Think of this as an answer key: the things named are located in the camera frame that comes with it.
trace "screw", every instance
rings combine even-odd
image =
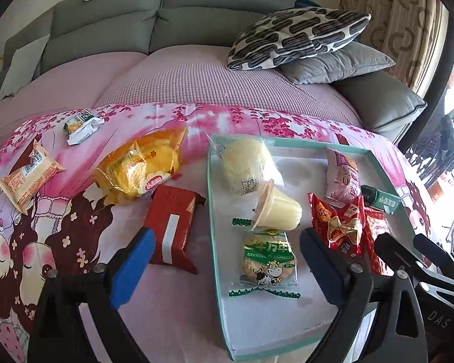
[[[59,272],[56,269],[51,269],[47,271],[47,278],[57,278]]]
[[[406,271],[403,270],[397,270],[397,277],[401,278],[402,280],[405,280],[409,277]]]
[[[105,263],[98,263],[92,268],[92,271],[95,273],[102,273],[103,271],[106,270],[106,264]]]
[[[361,274],[361,273],[363,273],[363,266],[360,265],[359,263],[352,263],[350,265],[350,270],[353,273]]]

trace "white strip label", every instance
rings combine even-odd
[[[175,233],[177,232],[178,220],[180,219],[179,215],[170,214],[168,219],[168,224],[166,225],[165,235],[163,236],[162,241],[162,257],[163,262],[173,265],[171,259],[171,246],[173,244],[173,239]]]

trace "snack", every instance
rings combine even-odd
[[[0,179],[0,187],[20,213],[27,214],[27,203],[39,189],[64,168],[34,139],[30,162]]]
[[[269,231],[247,237],[242,271],[247,285],[277,286],[293,277],[296,284],[296,257],[286,234]]]
[[[69,118],[64,124],[64,132],[69,136],[69,145],[78,145],[95,133],[104,119],[96,117],[85,109]]]
[[[326,199],[334,206],[343,207],[360,195],[358,167],[351,158],[332,148],[328,153],[328,189]]]
[[[259,196],[252,218],[251,231],[256,227],[290,231],[299,225],[302,215],[301,205],[284,195],[274,187],[274,181],[269,180]]]
[[[156,246],[150,263],[175,266],[197,274],[185,249],[197,204],[205,198],[193,191],[159,185],[153,193],[144,227],[155,232]]]
[[[383,233],[392,233],[390,225],[381,211],[365,208],[365,226],[363,228],[363,249],[367,254],[373,274],[391,276],[393,271],[375,254],[375,240]]]
[[[389,194],[368,185],[362,185],[362,195],[368,206],[378,208],[387,214],[393,214],[402,201],[397,195]]]
[[[365,222],[363,197],[358,196],[342,209],[323,203],[315,194],[308,194],[313,227],[326,245],[350,257],[361,257],[360,245]]]
[[[92,176],[108,196],[105,202],[134,199],[177,173],[179,147],[185,133],[186,128],[157,131],[108,154]]]
[[[261,183],[270,179],[275,184],[284,185],[262,138],[240,136],[220,147],[224,177],[232,191],[245,195],[257,191]]]

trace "sofa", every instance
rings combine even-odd
[[[426,103],[384,71],[295,86],[277,69],[225,67],[241,31],[295,1],[61,1],[6,42],[0,87],[15,51],[50,34],[34,81],[0,100],[0,146],[31,116],[153,101],[287,110],[363,127],[396,143]]]

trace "black and white patterned pillow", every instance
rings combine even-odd
[[[266,16],[239,34],[227,59],[231,70],[264,70],[348,45],[371,19],[369,13],[293,8]]]

